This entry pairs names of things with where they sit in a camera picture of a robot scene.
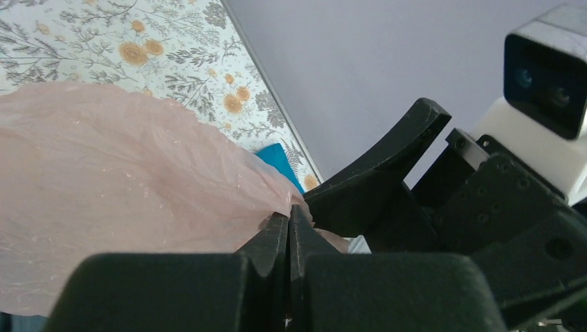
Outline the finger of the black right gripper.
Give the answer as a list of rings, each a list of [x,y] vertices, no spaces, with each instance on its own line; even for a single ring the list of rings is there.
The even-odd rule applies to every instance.
[[[367,152],[304,195],[315,226],[342,237],[364,233],[451,119],[437,102],[417,99]]]

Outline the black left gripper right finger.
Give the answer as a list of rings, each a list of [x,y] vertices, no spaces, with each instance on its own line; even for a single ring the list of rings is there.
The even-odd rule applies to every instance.
[[[331,331],[336,326],[334,291],[328,290],[342,254],[328,243],[299,205],[289,220],[290,331]]]

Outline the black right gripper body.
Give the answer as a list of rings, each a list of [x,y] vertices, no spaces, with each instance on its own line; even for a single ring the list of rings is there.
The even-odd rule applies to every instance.
[[[472,258],[507,326],[586,328],[586,217],[491,136],[454,129],[447,148],[366,239],[375,252]]]

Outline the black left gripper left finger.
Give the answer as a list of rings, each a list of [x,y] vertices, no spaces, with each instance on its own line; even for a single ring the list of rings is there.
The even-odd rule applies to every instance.
[[[272,214],[237,252],[250,266],[242,305],[243,331],[285,331],[289,283],[289,218]]]

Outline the pink plastic trash bag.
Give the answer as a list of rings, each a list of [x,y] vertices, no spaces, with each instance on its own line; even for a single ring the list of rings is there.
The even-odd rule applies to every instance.
[[[1,310],[48,315],[101,252],[234,252],[309,208],[274,167],[171,99],[115,85],[1,96]]]

